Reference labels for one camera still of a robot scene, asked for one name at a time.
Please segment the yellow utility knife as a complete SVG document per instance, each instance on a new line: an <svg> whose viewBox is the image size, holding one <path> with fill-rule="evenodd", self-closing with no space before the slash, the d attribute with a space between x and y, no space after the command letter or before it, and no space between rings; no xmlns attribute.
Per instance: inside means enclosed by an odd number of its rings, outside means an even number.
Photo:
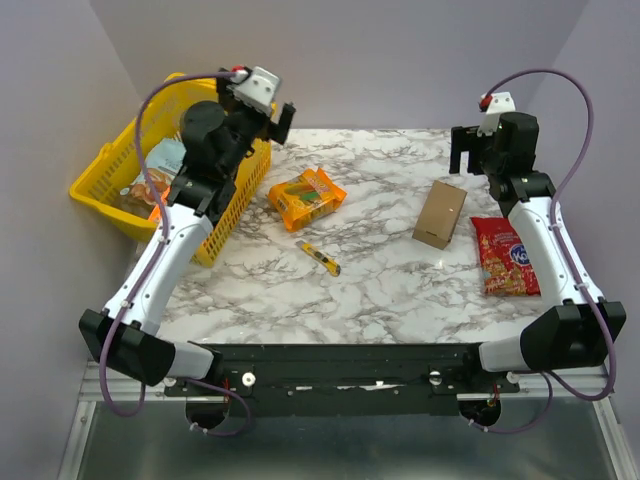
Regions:
<svg viewBox="0 0 640 480"><path fill-rule="evenodd" d="M296 245L309 257L314 259L319 264L323 265L324 268L334 277L337 277L341 273L340 265L332 258L318 250L316 247L311 245L304 240L298 240Z"/></svg>

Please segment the brown cardboard express box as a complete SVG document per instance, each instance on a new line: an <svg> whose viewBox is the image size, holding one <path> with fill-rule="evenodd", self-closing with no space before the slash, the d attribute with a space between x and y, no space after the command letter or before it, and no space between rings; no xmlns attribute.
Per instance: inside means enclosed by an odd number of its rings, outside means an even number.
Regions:
<svg viewBox="0 0 640 480"><path fill-rule="evenodd" d="M451 242L467 192L436 180L414 227L412 238L444 250Z"/></svg>

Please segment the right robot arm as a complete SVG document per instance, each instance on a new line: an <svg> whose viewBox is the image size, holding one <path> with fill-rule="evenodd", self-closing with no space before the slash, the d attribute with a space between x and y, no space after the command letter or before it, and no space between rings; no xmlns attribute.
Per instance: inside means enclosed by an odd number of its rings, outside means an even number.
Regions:
<svg viewBox="0 0 640 480"><path fill-rule="evenodd" d="M493 384L496 372L599 366L609 356L607 342L626 321L622 304L607 300L591 281L553 200L552 180L534 168L538 134L537 119L521 112L500 114L489 134L477 126L451 130L450 173L459 173L466 153L468 172L488 178L548 307L519 335L482 343L479 357L461 365L461 382L474 392Z"/></svg>

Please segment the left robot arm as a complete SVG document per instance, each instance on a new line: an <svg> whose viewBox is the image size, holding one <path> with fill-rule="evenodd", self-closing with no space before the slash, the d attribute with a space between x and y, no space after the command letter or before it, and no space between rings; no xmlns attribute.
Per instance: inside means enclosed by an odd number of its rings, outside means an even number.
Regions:
<svg viewBox="0 0 640 480"><path fill-rule="evenodd" d="M212 347L157 337L161 316L180 275L198 247L229 209L243 160L255 140L286 141L295 107L286 103L272 121L282 80L256 66L212 74L218 98L190 106L179 134L185 147L181 168L161 220L138 263L99 312L86 310L79 329L102 370L111 368L155 386L166 378L187 378L201 395L214 393L223 357Z"/></svg>

